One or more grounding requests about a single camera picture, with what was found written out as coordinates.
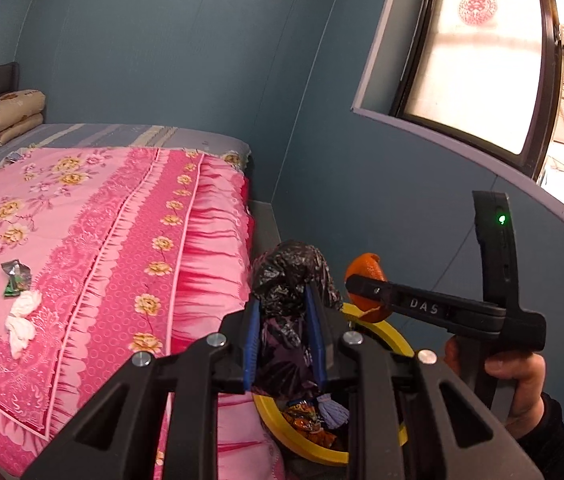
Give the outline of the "pink floral bed sheet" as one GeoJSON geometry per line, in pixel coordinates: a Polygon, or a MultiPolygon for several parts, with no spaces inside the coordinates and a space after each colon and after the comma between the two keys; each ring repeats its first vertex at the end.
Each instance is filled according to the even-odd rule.
{"type": "Polygon", "coordinates": [[[133,353],[169,356],[218,330],[246,303],[248,271],[213,274],[187,252],[177,273],[148,260],[111,276],[32,273],[42,301],[18,360],[5,328],[12,303],[0,261],[0,468],[19,476],[133,353]]]}

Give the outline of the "yellow rimmed black trash bin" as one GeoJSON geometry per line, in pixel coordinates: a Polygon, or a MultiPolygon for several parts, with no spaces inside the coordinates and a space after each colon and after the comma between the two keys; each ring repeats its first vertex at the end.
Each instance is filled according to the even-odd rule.
{"type": "MultiPolygon", "coordinates": [[[[414,355],[408,341],[389,322],[364,322],[363,312],[348,302],[343,304],[342,313],[350,324],[388,350],[403,356],[414,355]]],[[[284,448],[324,466],[348,464],[346,439],[350,415],[344,401],[334,400],[329,393],[286,405],[259,394],[254,394],[253,400],[261,421],[284,448]]]]}

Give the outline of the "small dark purple plastic bag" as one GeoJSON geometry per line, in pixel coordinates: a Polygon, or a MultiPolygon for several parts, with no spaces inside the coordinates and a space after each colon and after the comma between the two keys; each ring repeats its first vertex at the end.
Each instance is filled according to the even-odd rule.
{"type": "Polygon", "coordinates": [[[286,240],[254,263],[252,293],[260,313],[255,392],[283,401],[318,394],[308,334],[311,285],[326,308],[339,311],[343,307],[328,263],[317,247],[286,240]]]}

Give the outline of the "bed with grey mattress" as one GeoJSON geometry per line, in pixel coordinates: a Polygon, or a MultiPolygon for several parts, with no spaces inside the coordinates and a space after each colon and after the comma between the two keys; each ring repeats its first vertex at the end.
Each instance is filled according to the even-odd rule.
{"type": "Polygon", "coordinates": [[[0,261],[36,278],[111,276],[148,260],[177,273],[187,252],[245,273],[279,244],[272,210],[248,196],[247,147],[171,127],[55,125],[0,157],[0,261]]]}

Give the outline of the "orange peel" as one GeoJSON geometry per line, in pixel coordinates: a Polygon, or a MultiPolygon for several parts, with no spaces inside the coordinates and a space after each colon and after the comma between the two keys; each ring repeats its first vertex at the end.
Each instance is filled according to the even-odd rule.
{"type": "Polygon", "coordinates": [[[362,312],[363,322],[384,321],[392,310],[382,300],[388,279],[381,268],[377,254],[365,252],[349,263],[345,272],[345,287],[350,301],[362,312]]]}

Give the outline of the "orange brown snack bag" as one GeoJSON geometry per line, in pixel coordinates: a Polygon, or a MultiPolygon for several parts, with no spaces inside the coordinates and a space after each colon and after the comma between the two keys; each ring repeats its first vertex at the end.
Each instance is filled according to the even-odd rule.
{"type": "Polygon", "coordinates": [[[286,404],[282,416],[303,438],[322,448],[332,448],[336,441],[336,435],[328,430],[317,408],[310,401],[297,400],[286,404]]]}

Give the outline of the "white tissue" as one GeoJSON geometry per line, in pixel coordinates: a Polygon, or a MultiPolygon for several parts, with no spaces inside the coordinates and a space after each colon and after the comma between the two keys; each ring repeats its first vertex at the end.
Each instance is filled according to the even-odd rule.
{"type": "Polygon", "coordinates": [[[23,290],[12,303],[10,315],[14,318],[26,318],[38,309],[41,301],[42,295],[38,290],[23,290]]]}
{"type": "Polygon", "coordinates": [[[14,360],[18,360],[35,338],[35,326],[27,318],[9,315],[5,321],[5,328],[9,332],[11,356],[14,360]]]}

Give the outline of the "purple foam fruit net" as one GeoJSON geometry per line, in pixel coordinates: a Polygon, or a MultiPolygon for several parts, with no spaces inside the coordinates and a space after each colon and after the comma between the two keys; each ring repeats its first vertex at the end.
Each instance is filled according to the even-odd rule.
{"type": "Polygon", "coordinates": [[[320,416],[329,429],[340,428],[349,422],[348,409],[334,401],[329,393],[323,393],[317,400],[320,416]]]}

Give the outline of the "grey padded headboard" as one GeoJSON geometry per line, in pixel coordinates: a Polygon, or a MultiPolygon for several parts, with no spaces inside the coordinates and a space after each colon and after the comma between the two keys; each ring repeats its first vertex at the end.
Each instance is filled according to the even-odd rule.
{"type": "Polygon", "coordinates": [[[20,84],[20,64],[11,62],[0,65],[0,96],[18,89],[20,84]]]}

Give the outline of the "window with dark frame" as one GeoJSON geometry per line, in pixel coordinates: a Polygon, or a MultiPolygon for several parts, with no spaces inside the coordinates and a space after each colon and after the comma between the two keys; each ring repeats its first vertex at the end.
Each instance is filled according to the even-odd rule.
{"type": "Polygon", "coordinates": [[[468,144],[564,205],[564,0],[385,0],[354,107],[468,144]]]}

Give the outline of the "green silver snack wrapper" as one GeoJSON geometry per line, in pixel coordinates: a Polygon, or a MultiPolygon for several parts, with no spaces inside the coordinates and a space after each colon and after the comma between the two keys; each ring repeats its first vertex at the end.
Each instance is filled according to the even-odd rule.
{"type": "Polygon", "coordinates": [[[18,297],[30,289],[32,272],[26,264],[15,259],[2,263],[1,269],[8,278],[3,292],[4,298],[18,297]]]}

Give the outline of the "beige folded quilt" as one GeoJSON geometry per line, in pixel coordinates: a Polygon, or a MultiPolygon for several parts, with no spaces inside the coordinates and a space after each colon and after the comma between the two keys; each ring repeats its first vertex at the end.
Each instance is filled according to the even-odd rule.
{"type": "Polygon", "coordinates": [[[0,96],[0,146],[40,126],[46,108],[40,90],[18,90],[0,96]]]}

